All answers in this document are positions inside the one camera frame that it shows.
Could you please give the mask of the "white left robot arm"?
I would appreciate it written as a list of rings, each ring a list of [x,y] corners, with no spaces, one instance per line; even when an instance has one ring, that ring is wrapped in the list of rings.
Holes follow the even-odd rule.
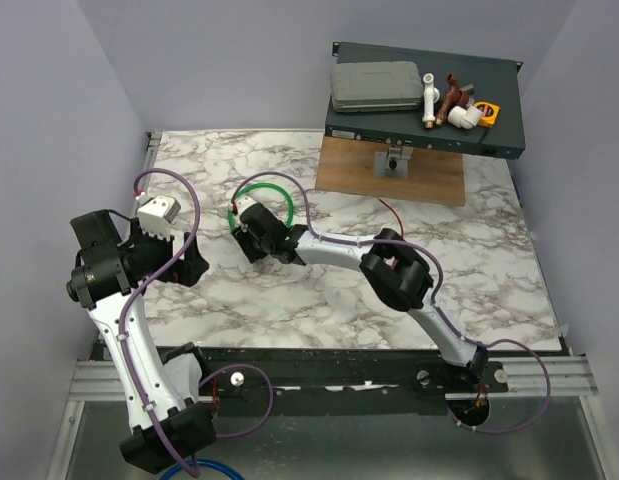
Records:
[[[160,354],[145,316],[144,280],[191,287],[208,270],[196,237],[185,233],[185,251],[172,238],[144,232],[137,218],[122,240],[108,210],[71,220],[80,249],[66,289],[87,310],[102,335],[125,395],[131,435],[119,444],[124,460],[158,474],[212,444],[209,407],[199,401],[211,372],[192,344]]]

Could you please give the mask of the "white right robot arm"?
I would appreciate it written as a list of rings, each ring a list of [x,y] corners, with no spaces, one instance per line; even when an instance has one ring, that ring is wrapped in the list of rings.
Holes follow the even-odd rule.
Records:
[[[282,264],[325,265],[361,273],[387,307],[412,317],[438,347],[451,384],[469,392],[485,380],[488,353],[444,314],[434,299],[429,263],[398,232],[375,236],[329,236],[309,226],[287,226],[262,203],[241,199],[229,208],[231,234],[254,263],[272,257]]]

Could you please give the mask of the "green cable lock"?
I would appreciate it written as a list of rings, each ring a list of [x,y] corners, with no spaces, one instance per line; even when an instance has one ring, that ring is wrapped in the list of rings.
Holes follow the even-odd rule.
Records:
[[[287,227],[290,227],[292,224],[292,220],[294,217],[294,213],[295,213],[295,208],[294,208],[294,203],[293,200],[290,196],[290,194],[282,187],[275,185],[273,183],[256,183],[253,185],[249,185],[246,187],[241,187],[239,189],[236,190],[235,195],[234,195],[234,199],[231,201],[230,203],[230,207],[227,210],[227,220],[229,223],[229,227],[230,227],[230,233],[231,231],[236,228],[239,224],[240,224],[240,220],[237,216],[235,216],[232,212],[231,212],[231,207],[232,207],[232,202],[240,196],[243,195],[249,195],[253,190],[259,190],[259,189],[268,189],[268,190],[274,190],[275,192],[279,193],[282,195],[283,199],[286,201],[287,204],[287,220],[284,222],[285,225]]]

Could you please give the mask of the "red plastic seal tag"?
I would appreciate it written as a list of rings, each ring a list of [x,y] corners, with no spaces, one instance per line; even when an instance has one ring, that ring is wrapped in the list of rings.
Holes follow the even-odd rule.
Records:
[[[398,212],[388,202],[386,202],[382,198],[378,198],[377,200],[393,215],[399,227],[399,234],[401,237],[404,237],[405,235],[404,223],[400,215],[398,214]]]

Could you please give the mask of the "white elbow pipe fitting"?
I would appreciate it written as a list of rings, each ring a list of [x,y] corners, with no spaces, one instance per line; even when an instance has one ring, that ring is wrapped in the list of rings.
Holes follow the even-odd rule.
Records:
[[[447,121],[459,129],[471,130],[475,128],[483,117],[483,112],[473,105],[454,106],[448,113]]]

